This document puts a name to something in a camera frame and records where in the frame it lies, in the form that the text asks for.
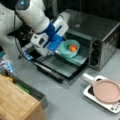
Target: kitchen counter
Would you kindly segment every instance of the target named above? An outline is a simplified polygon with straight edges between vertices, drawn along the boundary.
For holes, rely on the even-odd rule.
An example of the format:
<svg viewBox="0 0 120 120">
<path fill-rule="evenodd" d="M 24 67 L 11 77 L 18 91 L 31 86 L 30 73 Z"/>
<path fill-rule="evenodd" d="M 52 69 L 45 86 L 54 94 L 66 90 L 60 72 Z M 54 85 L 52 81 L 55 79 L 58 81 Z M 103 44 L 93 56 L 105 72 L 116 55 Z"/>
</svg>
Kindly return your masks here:
<svg viewBox="0 0 120 120">
<path fill-rule="evenodd" d="M 120 83 L 120 50 L 100 71 L 86 68 L 83 72 L 92 76 L 102 75 Z M 34 65 L 27 64 L 16 76 L 46 95 L 48 120 L 120 120 L 119 113 L 113 114 L 83 95 L 88 84 L 83 81 L 82 74 L 71 85 L 60 85 L 38 72 Z"/>
</svg>

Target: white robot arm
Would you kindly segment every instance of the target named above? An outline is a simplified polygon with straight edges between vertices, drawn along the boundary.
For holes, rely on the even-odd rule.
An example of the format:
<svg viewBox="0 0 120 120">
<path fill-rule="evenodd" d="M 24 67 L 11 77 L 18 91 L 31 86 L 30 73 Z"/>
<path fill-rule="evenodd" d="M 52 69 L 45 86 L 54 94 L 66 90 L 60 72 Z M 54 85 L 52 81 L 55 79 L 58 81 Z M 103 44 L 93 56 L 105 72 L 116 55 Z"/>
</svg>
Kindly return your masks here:
<svg viewBox="0 0 120 120">
<path fill-rule="evenodd" d="M 52 24 L 45 16 L 44 9 L 42 0 L 19 0 L 16 5 L 19 16 L 34 30 L 31 42 L 42 56 L 54 52 L 68 30 L 61 16 Z"/>
<path fill-rule="evenodd" d="M 14 24 L 14 11 L 4 7 L 0 4 L 0 45 L 3 48 L 5 55 L 3 57 L 4 61 L 8 65 L 7 69 L 10 72 L 20 71 L 24 66 L 25 60 L 20 56 L 20 52 L 16 46 L 18 40 L 13 36 L 8 36 L 9 33 L 13 32 L 14 29 L 19 28 L 22 25 L 22 21 L 16 16 L 16 24 Z"/>
</svg>

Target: wooden board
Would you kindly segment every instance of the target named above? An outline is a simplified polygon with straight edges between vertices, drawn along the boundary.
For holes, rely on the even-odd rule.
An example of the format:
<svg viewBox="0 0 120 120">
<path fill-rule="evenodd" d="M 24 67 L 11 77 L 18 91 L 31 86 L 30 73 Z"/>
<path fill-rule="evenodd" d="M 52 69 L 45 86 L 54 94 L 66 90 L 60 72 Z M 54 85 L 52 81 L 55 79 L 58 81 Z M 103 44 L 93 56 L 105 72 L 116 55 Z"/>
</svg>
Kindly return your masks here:
<svg viewBox="0 0 120 120">
<path fill-rule="evenodd" d="M 41 103 L 0 75 L 0 120 L 46 120 Z"/>
</svg>

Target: toaster oven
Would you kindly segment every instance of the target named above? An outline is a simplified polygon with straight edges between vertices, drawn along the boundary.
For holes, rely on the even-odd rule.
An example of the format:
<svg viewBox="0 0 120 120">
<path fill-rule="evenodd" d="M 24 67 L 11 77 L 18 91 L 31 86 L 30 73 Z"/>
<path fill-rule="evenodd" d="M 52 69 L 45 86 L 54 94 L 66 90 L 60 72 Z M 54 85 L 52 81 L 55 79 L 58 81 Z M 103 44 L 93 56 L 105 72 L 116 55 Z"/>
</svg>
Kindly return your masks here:
<svg viewBox="0 0 120 120">
<path fill-rule="evenodd" d="M 86 66 L 100 70 L 114 54 L 119 36 L 119 22 L 67 9 L 70 14 L 67 39 L 80 43 L 78 54 L 65 59 L 56 50 L 55 54 L 37 61 L 37 69 L 45 75 L 62 83 L 70 82 Z"/>
<path fill-rule="evenodd" d="M 68 32 L 90 41 L 88 65 L 100 70 L 116 51 L 120 23 L 70 9 L 66 12 L 71 15 Z"/>
</svg>

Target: round container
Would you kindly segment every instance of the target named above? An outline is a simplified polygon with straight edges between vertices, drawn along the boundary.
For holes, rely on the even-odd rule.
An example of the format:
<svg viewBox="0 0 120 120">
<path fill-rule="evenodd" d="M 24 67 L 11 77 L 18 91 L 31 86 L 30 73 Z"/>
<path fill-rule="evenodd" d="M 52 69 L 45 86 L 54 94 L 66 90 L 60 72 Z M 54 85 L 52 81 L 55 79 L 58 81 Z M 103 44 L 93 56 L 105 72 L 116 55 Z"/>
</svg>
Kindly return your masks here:
<svg viewBox="0 0 120 120">
<path fill-rule="evenodd" d="M 72 52 L 69 50 L 69 46 L 70 45 L 75 45 L 77 46 L 77 50 L 75 52 Z M 63 41 L 60 46 L 58 47 L 58 51 L 60 52 L 60 54 L 64 57 L 64 58 L 71 58 L 74 57 L 77 53 L 78 50 L 80 49 L 80 43 L 76 40 L 66 40 Z"/>
</svg>

